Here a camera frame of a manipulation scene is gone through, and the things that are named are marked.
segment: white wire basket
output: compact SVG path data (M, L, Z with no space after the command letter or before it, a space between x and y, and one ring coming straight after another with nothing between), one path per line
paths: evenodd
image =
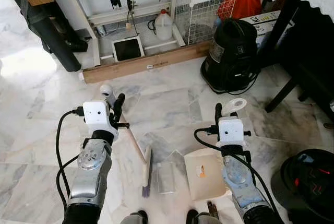
M210 40L215 21L230 18L235 0L177 0L175 24L187 45Z

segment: red bag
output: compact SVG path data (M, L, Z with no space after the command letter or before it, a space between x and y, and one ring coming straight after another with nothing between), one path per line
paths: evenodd
M261 14L262 6L260 0L235 0L232 18L241 19Z

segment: white plastic bottle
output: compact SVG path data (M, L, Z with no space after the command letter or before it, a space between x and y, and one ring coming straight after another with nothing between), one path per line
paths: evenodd
M168 40L172 37L172 18L162 9L155 21L157 37L160 40Z

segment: label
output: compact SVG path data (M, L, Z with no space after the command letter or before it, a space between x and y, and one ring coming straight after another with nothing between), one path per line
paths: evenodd
M209 50L209 54L211 58L217 63L220 63L221 56L223 55L224 51L225 51L225 48L222 48L220 45L216 43L216 40L213 39L211 46L210 46L210 50Z
M197 175L197 177L205 178L205 171L204 171L204 166L203 165L196 167L196 175Z

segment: person's foot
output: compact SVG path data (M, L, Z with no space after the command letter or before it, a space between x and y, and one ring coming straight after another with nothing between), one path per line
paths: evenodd
M195 219L195 217L198 215L198 211L191 209L189 210L188 214L187 214L187 220L186 220L186 224L195 224L193 223L193 220Z
M143 224L148 224L148 216L144 210L139 210L138 213L143 217Z

